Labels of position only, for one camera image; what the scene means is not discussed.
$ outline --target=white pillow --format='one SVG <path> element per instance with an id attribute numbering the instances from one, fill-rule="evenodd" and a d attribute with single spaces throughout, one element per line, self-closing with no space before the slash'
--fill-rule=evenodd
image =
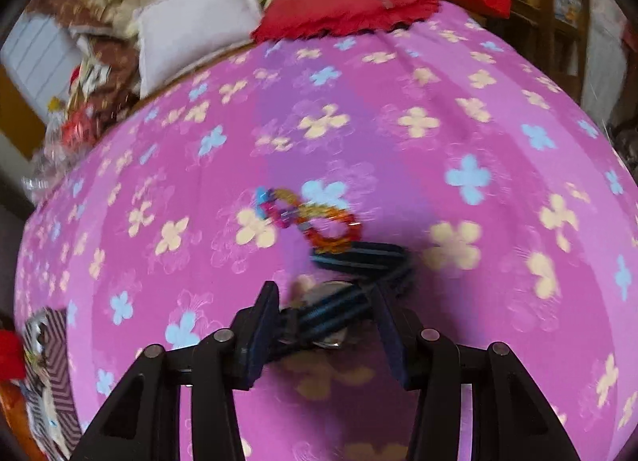
<path id="1" fill-rule="evenodd" d="M 262 14 L 257 0 L 157 0 L 136 17 L 146 97 L 189 64 L 249 41 Z"/>

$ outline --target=pink bed sheet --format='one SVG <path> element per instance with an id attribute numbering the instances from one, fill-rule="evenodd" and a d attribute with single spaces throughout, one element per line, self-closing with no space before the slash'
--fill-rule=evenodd
<path id="1" fill-rule="evenodd" d="M 638 188 L 552 81 L 449 4 L 409 31 L 281 41 L 203 71 L 37 209 L 16 315 L 68 305 L 81 422 L 143 346 L 197 343 L 264 280 L 285 299 L 325 278 L 300 233 L 256 217 L 258 186 L 347 207 L 364 239 L 407 246 L 406 305 L 457 342 L 509 343 L 582 459 L 614 458 L 638 421 Z M 399 461 L 415 399 L 371 332 L 269 365 L 237 414 L 256 459 Z"/>

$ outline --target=red pillow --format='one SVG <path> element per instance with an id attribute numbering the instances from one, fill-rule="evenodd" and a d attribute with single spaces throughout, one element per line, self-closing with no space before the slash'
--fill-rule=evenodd
<path id="1" fill-rule="evenodd" d="M 252 37 L 308 38 L 327 32 L 342 37 L 361 30 L 389 31 L 436 13 L 439 0 L 273 0 Z"/>

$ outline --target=wooden cabinet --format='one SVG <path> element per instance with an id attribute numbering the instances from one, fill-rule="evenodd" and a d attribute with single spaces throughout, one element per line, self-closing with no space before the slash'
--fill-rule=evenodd
<path id="1" fill-rule="evenodd" d="M 41 147 L 45 125 L 31 110 L 0 65 L 0 132 L 27 159 Z"/>

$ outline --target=beaded bracelet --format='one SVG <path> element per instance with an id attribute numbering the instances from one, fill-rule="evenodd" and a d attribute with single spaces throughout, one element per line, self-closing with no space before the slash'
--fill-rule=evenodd
<path id="1" fill-rule="evenodd" d="M 316 251 L 321 254 L 331 252 L 338 254 L 347 251 L 353 241 L 361 240 L 362 226 L 355 216 L 344 209 L 325 204 L 302 203 L 291 190 L 284 188 L 258 188 L 256 192 L 257 214 L 263 219 L 270 219 L 279 228 L 285 229 L 295 224 Z M 283 201 L 288 208 L 280 210 L 276 203 Z M 323 236 L 311 223 L 313 218 L 325 218 L 346 224 L 346 231 L 341 236 L 331 238 Z"/>

